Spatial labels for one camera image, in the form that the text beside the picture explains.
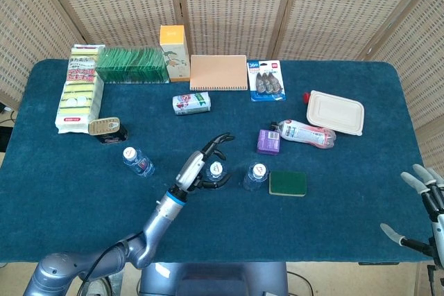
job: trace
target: white bottle cap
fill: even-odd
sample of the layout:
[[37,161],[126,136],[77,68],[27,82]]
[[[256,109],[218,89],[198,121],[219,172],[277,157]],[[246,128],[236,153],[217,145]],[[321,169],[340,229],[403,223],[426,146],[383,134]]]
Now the white bottle cap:
[[265,176],[266,167],[262,163],[257,163],[253,166],[253,176],[256,178],[262,178]]
[[210,173],[214,176],[214,177],[218,177],[222,174],[223,171],[223,167],[222,167],[222,163],[215,161],[211,164],[210,166]]
[[136,155],[136,150],[133,147],[127,147],[123,151],[123,157],[125,157],[130,162],[135,160]]

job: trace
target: canned fish tin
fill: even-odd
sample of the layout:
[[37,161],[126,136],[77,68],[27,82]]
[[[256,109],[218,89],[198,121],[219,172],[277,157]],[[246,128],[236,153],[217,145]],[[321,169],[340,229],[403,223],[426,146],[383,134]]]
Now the canned fish tin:
[[177,95],[173,97],[173,109],[177,115],[197,114],[211,108],[211,100],[207,92]]
[[128,137],[128,131],[117,117],[90,121],[88,132],[90,135],[94,135],[101,143],[121,142]]

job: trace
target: water bottle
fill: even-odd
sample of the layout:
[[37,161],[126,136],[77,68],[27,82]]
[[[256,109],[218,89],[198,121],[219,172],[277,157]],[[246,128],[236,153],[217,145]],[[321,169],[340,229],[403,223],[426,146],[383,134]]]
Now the water bottle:
[[265,184],[268,179],[268,169],[262,163],[252,163],[248,168],[248,172],[244,178],[245,190],[255,191],[261,185]]
[[139,176],[148,177],[154,173],[153,163],[140,149],[125,148],[123,162]]
[[211,182],[218,182],[227,174],[222,163],[219,161],[211,163],[205,173],[207,174],[208,180]]
[[328,128],[317,128],[298,121],[287,119],[280,123],[272,122],[271,128],[280,133],[281,138],[290,141],[309,143],[318,148],[332,148],[336,133]]

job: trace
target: floor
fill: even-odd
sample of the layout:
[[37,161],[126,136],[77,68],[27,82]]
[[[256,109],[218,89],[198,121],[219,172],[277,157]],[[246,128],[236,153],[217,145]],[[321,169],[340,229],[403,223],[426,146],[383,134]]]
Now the floor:
[[[10,118],[10,113],[0,114],[0,122]],[[13,126],[6,121],[2,126]],[[0,165],[4,153],[0,153]],[[427,262],[400,263],[399,265],[366,265],[357,263],[287,263],[287,270],[302,275],[312,285],[316,296],[429,296]],[[36,264],[9,263],[0,268],[0,296],[23,295]],[[436,290],[439,278],[435,275]],[[123,296],[136,296],[136,285],[140,271],[127,264],[123,275]],[[300,277],[289,274],[289,292],[297,296],[311,295],[309,286]],[[80,286],[76,279],[69,289],[68,296],[75,296]]]

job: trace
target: blue table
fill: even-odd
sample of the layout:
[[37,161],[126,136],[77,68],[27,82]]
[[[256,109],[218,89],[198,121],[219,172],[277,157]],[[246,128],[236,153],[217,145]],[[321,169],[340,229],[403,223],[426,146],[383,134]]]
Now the blue table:
[[[395,69],[381,62],[283,61],[286,101],[254,103],[249,92],[210,92],[212,111],[176,116],[172,96],[187,83],[106,85],[101,117],[118,116],[125,143],[100,144],[54,125],[66,60],[35,65],[0,169],[0,261],[38,261],[50,252],[99,250],[141,229],[188,156],[222,132],[234,173],[225,188],[196,191],[166,233],[156,261],[418,261],[391,242],[381,222],[426,240],[420,197],[399,177],[420,153]],[[361,137],[337,134],[333,149],[281,142],[277,156],[255,152],[271,121],[306,122],[302,94],[315,89],[360,101]],[[149,179],[123,165],[126,146],[153,160]],[[303,198],[249,193],[251,161],[303,171]]]

